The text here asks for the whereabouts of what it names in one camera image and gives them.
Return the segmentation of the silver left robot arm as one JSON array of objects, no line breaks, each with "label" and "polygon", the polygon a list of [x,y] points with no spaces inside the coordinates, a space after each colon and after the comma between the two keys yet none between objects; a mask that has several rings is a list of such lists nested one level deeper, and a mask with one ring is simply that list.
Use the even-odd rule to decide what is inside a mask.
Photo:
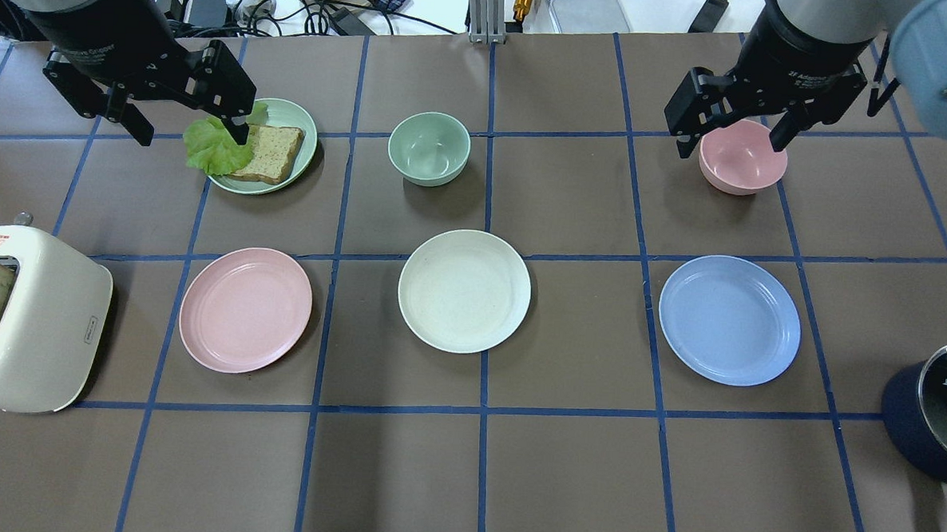
[{"label": "silver left robot arm", "polygon": [[102,116],[150,144],[140,100],[176,101],[247,141],[256,86],[230,49],[212,40],[189,52],[155,0],[11,0],[52,43],[43,73],[86,118]]}]

